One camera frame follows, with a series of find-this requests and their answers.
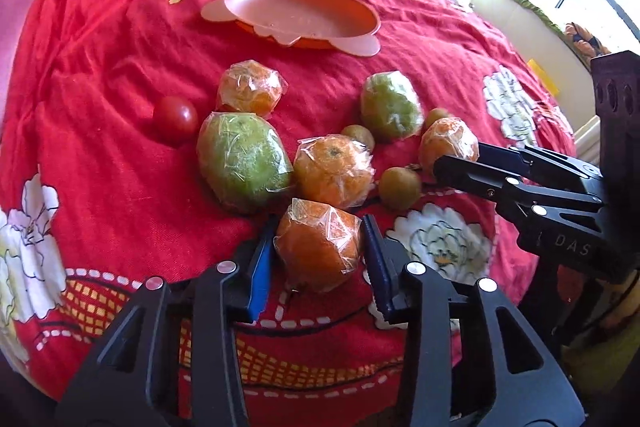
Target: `red bedsheet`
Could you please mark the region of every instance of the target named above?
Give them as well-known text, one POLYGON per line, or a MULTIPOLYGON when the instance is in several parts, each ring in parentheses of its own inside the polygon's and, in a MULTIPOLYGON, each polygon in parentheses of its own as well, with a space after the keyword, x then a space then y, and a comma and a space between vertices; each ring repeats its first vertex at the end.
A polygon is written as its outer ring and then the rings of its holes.
MULTIPOLYGON (((199 275, 264 220, 220 208, 194 142, 174 149, 156 137, 161 96, 192 100, 204 118, 222 72, 258 60, 289 83, 270 122, 293 157, 298 140, 357 123, 370 74, 401 70, 425 109, 447 107, 482 141, 574 152, 558 108, 506 38, 450 0, 364 0, 382 20, 371 58, 283 48, 204 22, 208 1, 36 0, 29 13, 0 155, 0 345, 55 398, 141 281, 199 275)), ((378 175, 414 163, 418 141, 378 145, 378 175)), ((398 216, 373 193, 361 213, 443 275, 489 274, 522 298, 536 261, 493 204, 442 189, 414 209, 398 216)), ((188 325, 183 333, 187 385, 188 325)), ((238 326, 252 425, 347 426, 388 407, 403 341, 376 311, 364 267, 326 295, 292 298, 276 271, 258 323, 238 326)))

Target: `plastic wrap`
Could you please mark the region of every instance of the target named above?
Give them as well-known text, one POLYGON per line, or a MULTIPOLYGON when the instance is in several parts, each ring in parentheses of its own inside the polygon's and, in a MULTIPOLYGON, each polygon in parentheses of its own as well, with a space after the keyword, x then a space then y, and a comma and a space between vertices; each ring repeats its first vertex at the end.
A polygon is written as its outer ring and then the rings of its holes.
POLYGON ((231 66, 220 78, 216 109, 254 112, 268 118, 286 91, 287 83, 280 73, 255 60, 245 60, 231 66))
POLYGON ((433 164, 446 154, 472 162, 478 159, 478 138, 460 118, 440 118, 422 135, 419 155, 425 174, 433 176, 433 164))
POLYGON ((282 217, 275 248, 295 288, 328 292, 358 266, 360 219, 328 204, 294 198, 282 217))
POLYGON ((291 185, 293 167, 280 137, 253 113, 211 113, 196 151, 204 179, 230 210, 255 212, 291 185))
POLYGON ((362 204, 375 173, 369 150, 342 134, 302 140, 293 170, 298 190, 305 200, 336 208, 362 204))
POLYGON ((360 95, 360 114, 376 140, 392 141, 420 133, 424 114, 409 79, 400 71, 371 75, 360 95))

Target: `plastic-wrapped orange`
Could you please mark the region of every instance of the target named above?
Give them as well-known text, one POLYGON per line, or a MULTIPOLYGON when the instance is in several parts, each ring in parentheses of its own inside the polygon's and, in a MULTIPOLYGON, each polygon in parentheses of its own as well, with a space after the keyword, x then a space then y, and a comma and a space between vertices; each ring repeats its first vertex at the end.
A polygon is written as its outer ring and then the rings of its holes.
POLYGON ((478 138, 460 118, 440 118, 422 135, 418 155, 426 175, 433 176, 433 164, 446 154, 472 162, 478 159, 478 138))
POLYGON ((255 60, 245 60, 223 73, 216 110, 254 112, 268 117, 286 92, 287 83, 275 70, 255 60))
POLYGON ((336 208, 358 206, 367 198, 373 174, 371 153, 360 142, 330 134, 300 142, 293 172, 305 200, 336 208))
POLYGON ((328 204, 294 198, 274 244, 292 286, 328 292, 358 266, 360 219, 328 204))

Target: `silver screw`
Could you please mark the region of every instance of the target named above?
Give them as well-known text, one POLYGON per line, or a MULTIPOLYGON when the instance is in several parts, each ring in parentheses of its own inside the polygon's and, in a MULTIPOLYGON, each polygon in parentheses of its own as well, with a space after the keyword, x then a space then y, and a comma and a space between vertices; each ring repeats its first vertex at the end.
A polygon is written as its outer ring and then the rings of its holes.
POLYGON ((158 277, 157 275, 155 275, 153 277, 149 277, 149 279, 146 280, 145 288, 151 291, 159 290, 163 284, 164 281, 162 280, 162 277, 158 277))
POLYGON ((216 266, 216 269, 220 273, 231 273, 231 272, 235 271, 237 267, 238 266, 236 266, 236 263, 234 263, 233 261, 221 261, 216 266))
POLYGON ((489 279, 489 277, 479 280, 478 286, 488 293, 495 292, 498 289, 497 283, 493 279, 489 279))
POLYGON ((424 264, 413 261, 406 266, 406 270, 414 275, 422 275, 427 271, 427 268, 424 264))
POLYGON ((544 206, 540 206, 539 204, 534 204, 531 207, 531 210, 533 210, 539 216, 546 216, 546 208, 544 206))

